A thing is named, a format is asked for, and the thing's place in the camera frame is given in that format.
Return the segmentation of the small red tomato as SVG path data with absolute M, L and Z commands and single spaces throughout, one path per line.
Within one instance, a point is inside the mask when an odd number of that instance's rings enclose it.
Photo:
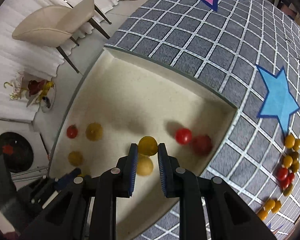
M 78 135 L 78 129 L 77 129 L 76 125 L 70 125 L 66 130 L 66 136 L 69 139 L 75 139 L 75 137 L 77 137 L 77 135 Z

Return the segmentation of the blue paper star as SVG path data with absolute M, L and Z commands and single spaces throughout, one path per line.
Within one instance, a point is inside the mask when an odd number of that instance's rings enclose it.
M 300 106 L 290 92 L 284 67 L 277 74 L 272 74 L 263 67 L 256 65 L 266 87 L 266 96 L 258 111 L 258 118 L 275 118 L 284 135 L 289 132 L 291 116 L 298 112 Z

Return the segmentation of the white curtain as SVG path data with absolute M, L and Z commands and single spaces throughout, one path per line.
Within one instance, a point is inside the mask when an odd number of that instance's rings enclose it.
M 108 12 L 120 0 L 4 0 L 0 5 L 0 119 L 31 122 L 25 82 L 50 80 L 73 48 L 71 37 L 92 32 L 97 9 Z

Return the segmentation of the bright red tomato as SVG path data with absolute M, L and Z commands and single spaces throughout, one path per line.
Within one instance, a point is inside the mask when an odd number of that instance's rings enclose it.
M 192 132 L 188 128 L 180 128 L 175 133 L 175 140 L 181 145 L 187 145 L 192 140 Z

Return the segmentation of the dark yellow tomato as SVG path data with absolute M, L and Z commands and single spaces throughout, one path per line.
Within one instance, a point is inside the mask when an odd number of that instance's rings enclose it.
M 74 167 L 81 166 L 83 161 L 83 155 L 79 151 L 72 151 L 68 155 L 68 162 Z

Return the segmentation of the dark red tomato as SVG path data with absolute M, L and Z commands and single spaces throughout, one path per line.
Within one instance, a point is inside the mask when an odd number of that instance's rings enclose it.
M 212 141 L 208 135 L 199 135 L 192 141 L 192 148 L 195 154 L 208 155 L 212 148 Z

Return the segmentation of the white shallow box tray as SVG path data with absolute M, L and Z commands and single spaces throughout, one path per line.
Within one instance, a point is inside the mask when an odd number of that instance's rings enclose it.
M 78 86 L 54 143 L 49 175 L 61 177 L 72 170 L 68 155 L 79 151 L 81 170 L 92 177 L 113 168 L 128 154 L 130 145 L 144 136 L 164 143 L 181 167 L 201 175 L 217 152 L 237 107 L 221 94 L 169 66 L 115 48 L 105 48 L 83 83 Z M 102 139 L 90 141 L 90 123 L 103 127 Z M 66 136 L 76 125 L 75 139 Z M 180 128 L 192 132 L 192 140 L 175 140 Z M 208 135 L 213 148 L 208 155 L 194 153 L 192 141 Z

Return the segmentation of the beige chair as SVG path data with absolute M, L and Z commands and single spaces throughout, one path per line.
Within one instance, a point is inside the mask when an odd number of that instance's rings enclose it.
M 61 45 L 73 40 L 73 34 L 86 23 L 90 23 L 106 39 L 110 36 L 93 19 L 96 5 L 94 0 L 82 0 L 73 8 L 50 5 L 40 8 L 23 19 L 12 33 L 12 38 L 37 46 L 56 48 L 68 64 L 77 72 Z

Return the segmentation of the pale yellow tomato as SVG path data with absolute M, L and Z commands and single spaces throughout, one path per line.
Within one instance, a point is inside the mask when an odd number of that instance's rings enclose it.
M 139 155 L 136 173 L 140 176 L 149 176 L 154 169 L 153 162 L 150 157 Z

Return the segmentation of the flower bouquet on floor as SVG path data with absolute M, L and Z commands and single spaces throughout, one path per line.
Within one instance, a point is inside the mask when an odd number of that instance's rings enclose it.
M 26 107 L 39 105 L 43 112 L 49 111 L 55 102 L 56 87 L 53 81 L 24 81 L 19 77 L 4 83 L 4 88 L 11 88 L 10 100 L 26 99 Z

